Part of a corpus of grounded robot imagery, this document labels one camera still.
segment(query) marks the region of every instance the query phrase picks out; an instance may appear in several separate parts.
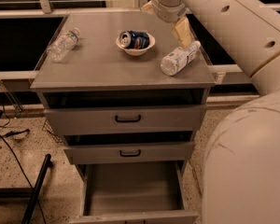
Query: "blue can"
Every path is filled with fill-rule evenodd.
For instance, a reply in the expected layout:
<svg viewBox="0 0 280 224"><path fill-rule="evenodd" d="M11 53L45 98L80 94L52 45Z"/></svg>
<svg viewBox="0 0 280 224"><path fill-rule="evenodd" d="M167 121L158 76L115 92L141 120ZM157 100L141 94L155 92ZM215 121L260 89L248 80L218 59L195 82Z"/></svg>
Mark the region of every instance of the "blue can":
<svg viewBox="0 0 280 224"><path fill-rule="evenodd" d="M125 49L145 49L149 46L147 33L125 31L120 34L120 44Z"/></svg>

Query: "speckled floor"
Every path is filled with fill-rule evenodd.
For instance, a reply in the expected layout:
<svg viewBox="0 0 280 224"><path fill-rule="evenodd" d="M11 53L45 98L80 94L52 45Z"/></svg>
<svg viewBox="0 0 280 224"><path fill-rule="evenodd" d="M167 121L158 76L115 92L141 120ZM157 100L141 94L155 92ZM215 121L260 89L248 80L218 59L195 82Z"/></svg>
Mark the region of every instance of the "speckled floor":
<svg viewBox="0 0 280 224"><path fill-rule="evenodd" d="M210 105L203 126L196 135L196 148L183 175L183 183L188 208L201 213L203 151L208 137L217 124L226 117L236 105ZM0 125L6 123L0 119ZM12 119L0 134L9 131L30 129L28 134L19 134L7 138L28 178L35 184L46 154L51 155L53 167L47 172L39 201L47 223L67 223L77 217L80 207L82 181L74 166L70 165L63 153L63 145L55 142L49 132L43 128L45 118L39 112L23 112L19 119ZM0 188L28 187L18 164L0 141ZM0 200L0 224L21 223L27 202L20 200ZM35 208L31 223L44 223L38 206Z"/></svg>

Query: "cable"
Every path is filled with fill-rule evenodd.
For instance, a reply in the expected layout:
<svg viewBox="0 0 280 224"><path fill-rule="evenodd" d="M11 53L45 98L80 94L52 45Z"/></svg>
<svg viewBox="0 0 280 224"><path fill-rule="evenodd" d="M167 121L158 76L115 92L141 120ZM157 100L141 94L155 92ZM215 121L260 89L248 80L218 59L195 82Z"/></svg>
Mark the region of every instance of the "cable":
<svg viewBox="0 0 280 224"><path fill-rule="evenodd" d="M30 132L29 129L26 129L26 130L24 130L24 131L19 131L19 132L11 131L11 132L8 132L8 133L6 133L6 134L3 134L2 137L7 138L7 137L10 137L10 136L13 136L13 135L20 134L20 133L29 133L29 132Z"/></svg>
<svg viewBox="0 0 280 224"><path fill-rule="evenodd" d="M7 123L4 125L0 125L0 128L6 128L6 126L8 126L8 124L10 123L10 117L7 115L6 113L6 108L4 106L4 103L2 102L2 109L3 109L3 114L5 115L5 117L8 119Z"/></svg>
<svg viewBox="0 0 280 224"><path fill-rule="evenodd" d="M6 108L5 108L5 106L3 104L2 104L2 109L3 109L3 114L8 119L8 121L4 125L0 125L0 128L6 128L8 126L8 124L10 123L11 118L7 115Z"/></svg>
<svg viewBox="0 0 280 224"><path fill-rule="evenodd" d="M19 167L20 167L20 169L21 169L22 174L24 175L25 179L27 180L27 182L28 182L30 188L33 189L33 186L32 186L32 184L31 184L31 182L29 181L29 179L28 179L26 173L25 173L24 170L22 169L21 163L19 162L17 155L15 154L15 152L13 151L13 149L11 148L11 146L9 145L9 143L6 141L6 139L5 139L1 134L0 134L0 138L1 138L2 141L7 145L7 147L9 148L9 150L11 151L12 155L14 156L14 158L15 158L17 164L19 165ZM44 215L44 213L43 213L43 209L42 209L42 207L41 207L41 205L40 205L39 200L37 200L37 204L38 204L38 206L39 206L40 213L41 213L41 216L42 216L42 218L43 218L43 221L44 221L44 223L46 224L47 222L46 222L46 219L45 219L45 215Z"/></svg>

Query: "bowl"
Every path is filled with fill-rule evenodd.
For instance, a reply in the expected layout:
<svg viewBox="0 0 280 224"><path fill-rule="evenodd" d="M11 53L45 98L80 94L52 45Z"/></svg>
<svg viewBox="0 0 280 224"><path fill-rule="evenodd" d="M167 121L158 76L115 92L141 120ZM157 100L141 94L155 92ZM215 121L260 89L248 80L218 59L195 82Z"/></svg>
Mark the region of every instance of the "bowl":
<svg viewBox="0 0 280 224"><path fill-rule="evenodd" d="M149 45L145 49L125 49L121 46L121 44L119 42L119 37L116 39L116 45L118 45L118 47L120 49L123 49L126 53L128 53L131 56L141 56L141 55L145 54L149 49L151 49L156 44L155 37L153 37L149 33L147 33L147 34L149 36Z"/></svg>

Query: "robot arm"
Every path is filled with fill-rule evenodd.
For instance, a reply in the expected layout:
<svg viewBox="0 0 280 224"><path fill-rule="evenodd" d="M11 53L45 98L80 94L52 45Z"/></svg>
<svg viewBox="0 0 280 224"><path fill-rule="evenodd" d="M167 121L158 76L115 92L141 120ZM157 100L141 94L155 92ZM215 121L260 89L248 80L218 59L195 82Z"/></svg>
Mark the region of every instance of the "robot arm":
<svg viewBox="0 0 280 224"><path fill-rule="evenodd" d="M188 7L260 94L280 89L280 14L259 0L152 0L152 5L167 22L177 21Z"/></svg>
<svg viewBox="0 0 280 224"><path fill-rule="evenodd" d="M203 224L280 223L280 15L258 0L152 0L176 22L188 7L261 98L228 115L207 144Z"/></svg>

